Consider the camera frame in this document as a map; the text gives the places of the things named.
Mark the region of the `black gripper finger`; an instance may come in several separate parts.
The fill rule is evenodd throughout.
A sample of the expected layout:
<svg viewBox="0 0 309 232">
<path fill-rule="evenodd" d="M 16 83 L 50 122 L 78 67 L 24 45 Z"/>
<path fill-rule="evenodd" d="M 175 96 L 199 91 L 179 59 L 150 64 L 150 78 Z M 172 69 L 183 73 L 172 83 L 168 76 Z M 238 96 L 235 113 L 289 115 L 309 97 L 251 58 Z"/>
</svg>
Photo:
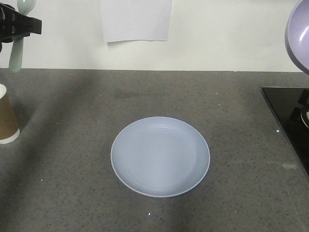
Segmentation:
<svg viewBox="0 0 309 232">
<path fill-rule="evenodd" d="M 29 33 L 41 34 L 42 21 L 34 17 L 27 17 L 27 30 Z"/>
</svg>

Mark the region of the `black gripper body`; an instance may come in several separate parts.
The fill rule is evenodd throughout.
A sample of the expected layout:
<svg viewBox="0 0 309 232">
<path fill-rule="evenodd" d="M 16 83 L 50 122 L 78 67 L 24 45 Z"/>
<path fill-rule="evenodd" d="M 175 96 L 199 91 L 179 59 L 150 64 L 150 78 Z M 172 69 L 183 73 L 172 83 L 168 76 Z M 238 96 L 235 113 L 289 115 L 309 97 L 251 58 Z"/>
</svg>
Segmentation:
<svg viewBox="0 0 309 232">
<path fill-rule="evenodd" d="M 8 4 L 0 5 L 0 42 L 11 43 L 18 36 L 28 37 L 26 16 Z"/>
</svg>

